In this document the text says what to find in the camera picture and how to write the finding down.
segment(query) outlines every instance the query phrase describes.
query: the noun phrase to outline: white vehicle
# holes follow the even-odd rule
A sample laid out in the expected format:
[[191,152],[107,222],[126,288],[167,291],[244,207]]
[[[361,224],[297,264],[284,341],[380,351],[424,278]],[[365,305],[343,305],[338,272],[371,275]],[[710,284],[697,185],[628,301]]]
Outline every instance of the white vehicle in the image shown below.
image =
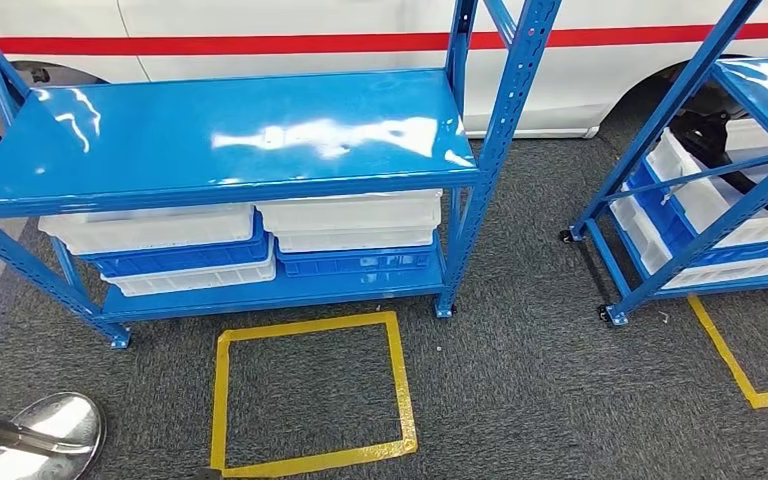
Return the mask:
[[[522,0],[505,0],[519,12]],[[454,0],[0,0],[0,47],[37,84],[441,66]],[[518,136],[591,137],[696,51],[729,0],[562,0]],[[478,8],[464,122],[483,134],[505,51]],[[768,56],[768,0],[728,47]]]

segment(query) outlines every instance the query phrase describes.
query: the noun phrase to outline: red stripe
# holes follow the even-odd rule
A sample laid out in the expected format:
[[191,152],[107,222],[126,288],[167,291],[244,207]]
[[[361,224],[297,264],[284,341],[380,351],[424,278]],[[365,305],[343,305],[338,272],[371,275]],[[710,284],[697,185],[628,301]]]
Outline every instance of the red stripe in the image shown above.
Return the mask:
[[[554,30],[549,47],[699,42],[713,25]],[[743,27],[738,39],[768,38],[768,23]],[[226,37],[4,37],[4,53],[36,55],[265,55],[445,50],[448,33],[376,33]],[[503,48],[496,32],[476,32],[471,48]]]

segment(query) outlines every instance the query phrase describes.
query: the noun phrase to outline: yellow tape square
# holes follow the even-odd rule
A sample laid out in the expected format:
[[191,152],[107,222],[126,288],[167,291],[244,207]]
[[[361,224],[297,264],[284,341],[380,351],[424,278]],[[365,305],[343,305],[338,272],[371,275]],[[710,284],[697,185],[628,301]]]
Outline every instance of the yellow tape square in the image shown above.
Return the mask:
[[[225,465],[225,442],[228,428],[229,351],[231,342],[376,324],[384,324],[387,329],[387,343],[390,349],[390,363],[393,368],[396,404],[399,409],[399,422],[402,430],[401,440],[243,467],[227,467]],[[221,470],[224,477],[282,477],[285,475],[297,475],[328,468],[345,467],[347,465],[399,457],[415,452],[416,448],[416,427],[414,426],[413,408],[411,407],[410,392],[408,391],[408,377],[402,352],[402,340],[399,335],[399,323],[395,312],[378,312],[266,327],[226,330],[219,336],[216,346],[216,382],[213,390],[213,430],[210,444],[210,467]]]
[[755,390],[755,387],[752,386],[752,382],[749,381],[749,377],[746,376],[746,373],[740,367],[740,364],[737,363],[737,359],[734,357],[734,354],[731,353],[731,350],[729,350],[726,340],[720,334],[719,330],[717,330],[714,321],[711,320],[711,316],[708,314],[708,311],[705,310],[699,297],[691,295],[687,297],[687,301],[690,303],[693,312],[696,313],[696,317],[699,319],[702,327],[705,328],[705,332],[708,334],[711,342],[714,343],[717,353],[719,353],[723,361],[726,362],[726,366],[728,366],[731,371],[735,383],[737,383],[743,396],[746,397],[749,405],[756,409],[767,408],[768,392],[758,392]]

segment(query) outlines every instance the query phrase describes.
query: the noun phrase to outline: shelf bottom tier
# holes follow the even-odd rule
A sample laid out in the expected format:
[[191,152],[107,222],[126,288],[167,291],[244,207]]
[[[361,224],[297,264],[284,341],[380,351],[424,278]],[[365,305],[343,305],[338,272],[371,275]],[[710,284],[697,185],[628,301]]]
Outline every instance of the shelf bottom tier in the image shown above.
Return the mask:
[[[610,212],[608,216],[612,220],[614,229],[617,231],[620,240],[625,247],[629,257],[631,257],[637,273],[641,279],[646,280],[649,278],[649,272],[641,261],[640,251],[634,245],[631,237],[623,230],[619,221],[613,212]],[[696,285],[684,285],[674,288],[662,288],[655,292],[655,297],[669,298],[669,297],[684,297],[687,295],[704,295],[709,293],[727,293],[738,292],[744,290],[760,290],[768,288],[768,275],[759,275],[747,278],[738,278],[734,280],[724,280],[719,282],[701,283]]]
[[706,295],[709,293],[742,292],[745,290],[761,290],[768,288],[768,275],[761,277],[741,278],[725,282],[689,285],[686,287],[659,290],[655,293],[658,298],[684,297],[687,295]]
[[443,288],[443,257],[439,247],[437,253],[436,260],[422,270],[288,277],[279,264],[275,280],[263,283],[137,297],[126,297],[117,287],[110,286],[101,318],[107,322],[157,320],[430,295]]

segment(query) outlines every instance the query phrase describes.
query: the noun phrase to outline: stacked crates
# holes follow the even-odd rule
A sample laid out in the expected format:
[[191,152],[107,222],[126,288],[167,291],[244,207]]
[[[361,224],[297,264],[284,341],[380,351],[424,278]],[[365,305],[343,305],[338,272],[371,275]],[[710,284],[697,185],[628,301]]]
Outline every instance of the stacked crates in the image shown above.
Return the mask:
[[426,268],[436,253],[441,190],[261,202],[287,276]]
[[[732,121],[727,129],[727,152],[733,162],[768,154],[768,135],[754,120]],[[667,129],[623,188],[640,188],[705,168]],[[768,165],[744,173],[758,182],[768,173]],[[706,177],[618,199],[611,204],[611,212],[638,270],[648,276],[682,251],[741,196],[719,177]],[[702,253],[664,289],[764,275],[768,275],[768,212],[761,210]]]
[[440,190],[43,217],[125,296],[426,268]]
[[272,238],[250,204],[56,215],[39,228],[125,296],[275,278]]

